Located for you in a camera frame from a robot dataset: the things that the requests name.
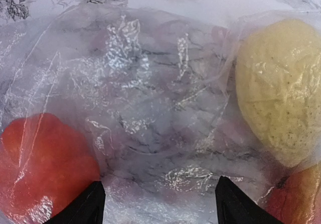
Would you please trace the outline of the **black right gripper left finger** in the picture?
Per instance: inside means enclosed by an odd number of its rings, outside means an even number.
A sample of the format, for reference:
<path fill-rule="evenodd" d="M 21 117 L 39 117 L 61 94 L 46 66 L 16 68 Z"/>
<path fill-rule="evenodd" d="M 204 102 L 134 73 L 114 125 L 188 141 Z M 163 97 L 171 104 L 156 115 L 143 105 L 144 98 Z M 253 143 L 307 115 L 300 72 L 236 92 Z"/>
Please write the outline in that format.
<path fill-rule="evenodd" d="M 105 190 L 101 181 L 92 182 L 48 224 L 102 224 Z"/>

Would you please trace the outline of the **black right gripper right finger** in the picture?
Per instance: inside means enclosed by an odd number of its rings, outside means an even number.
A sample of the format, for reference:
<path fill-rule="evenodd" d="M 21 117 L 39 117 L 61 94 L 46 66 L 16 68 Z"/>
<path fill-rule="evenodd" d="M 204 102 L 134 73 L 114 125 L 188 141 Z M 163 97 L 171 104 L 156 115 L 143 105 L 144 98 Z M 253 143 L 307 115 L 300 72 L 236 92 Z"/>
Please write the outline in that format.
<path fill-rule="evenodd" d="M 281 223 L 258 206 L 228 177 L 220 176 L 215 196 L 219 224 Z"/>

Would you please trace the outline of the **orange fake fruit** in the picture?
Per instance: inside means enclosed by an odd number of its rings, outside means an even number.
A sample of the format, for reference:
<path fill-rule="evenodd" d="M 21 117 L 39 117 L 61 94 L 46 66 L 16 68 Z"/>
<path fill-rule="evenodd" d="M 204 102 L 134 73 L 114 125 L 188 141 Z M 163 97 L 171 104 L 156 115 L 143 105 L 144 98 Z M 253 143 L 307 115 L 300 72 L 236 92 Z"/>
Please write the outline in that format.
<path fill-rule="evenodd" d="M 1 211 L 15 223 L 47 221 L 99 178 L 85 136 L 53 114 L 15 119 L 1 135 Z"/>

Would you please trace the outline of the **clear zip top bag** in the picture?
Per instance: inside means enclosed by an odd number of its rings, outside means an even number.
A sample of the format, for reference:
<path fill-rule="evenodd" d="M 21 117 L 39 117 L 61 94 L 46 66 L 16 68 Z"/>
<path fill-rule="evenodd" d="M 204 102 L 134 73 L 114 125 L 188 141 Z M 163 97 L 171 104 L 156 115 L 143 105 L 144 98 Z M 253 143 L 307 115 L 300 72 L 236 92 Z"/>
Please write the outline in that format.
<path fill-rule="evenodd" d="M 272 11 L 222 28 L 153 9 L 84 4 L 1 27 L 1 135 L 50 113 L 81 132 L 105 190 L 103 223 L 218 223 L 228 177 L 266 211 L 286 167 L 241 114 L 235 68 L 243 40 L 320 12 Z"/>

